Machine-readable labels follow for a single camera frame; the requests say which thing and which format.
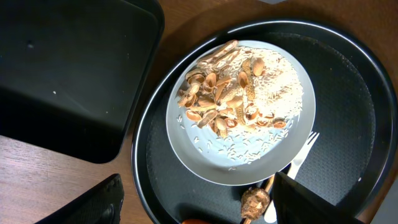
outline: plate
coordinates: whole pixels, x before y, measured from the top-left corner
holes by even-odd
[[[280,47],[266,42],[240,40],[238,46],[274,50],[285,57],[293,65],[303,86],[303,111],[299,116],[288,120],[285,129],[273,130],[262,136],[229,136],[222,139],[210,128],[199,129],[195,127],[196,122],[185,116],[187,109],[178,107],[177,92],[182,86],[187,86],[185,74],[195,67],[198,59],[209,55],[220,46],[210,49],[194,60],[178,78],[170,94],[166,112],[167,134],[174,153],[187,169],[202,179],[222,185],[259,182],[282,170],[304,145],[315,119],[315,94],[312,83],[298,60]],[[248,147],[261,158],[248,164],[244,157],[232,160],[226,156],[231,148],[234,148],[237,155],[244,155]]]

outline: wooden skewer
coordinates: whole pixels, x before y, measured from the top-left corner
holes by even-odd
[[[268,180],[268,182],[267,182],[267,184],[266,184],[266,187],[264,187],[264,190],[269,194],[269,190],[271,189],[271,187],[272,187],[272,184],[274,183],[274,178],[275,178],[275,175],[272,175],[270,178],[269,178],[269,180]],[[243,222],[243,224],[250,224],[251,223],[251,219],[250,218],[246,218],[245,220],[244,220],[244,222]]]

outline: black plastic container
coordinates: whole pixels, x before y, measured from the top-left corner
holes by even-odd
[[[113,160],[163,29],[157,1],[1,1],[0,134]]]

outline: fork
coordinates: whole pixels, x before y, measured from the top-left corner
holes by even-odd
[[[307,141],[305,142],[303,148],[301,148],[300,152],[294,157],[290,169],[287,173],[287,176],[290,177],[291,179],[295,179],[297,173],[299,172],[299,169],[301,165],[303,164],[305,158],[307,158],[308,153],[310,152],[313,144],[319,137],[319,133],[311,132]],[[271,201],[270,204],[268,205],[268,208],[264,214],[264,220],[267,223],[274,223],[276,222],[276,210],[275,210],[275,205],[274,201]]]

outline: wooden surface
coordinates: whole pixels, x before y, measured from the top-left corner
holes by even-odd
[[[274,6],[258,0],[161,0],[160,4],[166,28],[144,96],[178,59],[213,32],[275,16],[315,19],[352,33],[379,57],[398,89],[396,0],[288,0]],[[37,222],[113,173],[121,174],[125,190],[121,223],[151,223],[132,181],[131,138],[129,134],[114,161],[97,165],[0,136],[0,223]],[[371,221],[395,179],[397,159],[383,189],[360,216],[362,221]]]

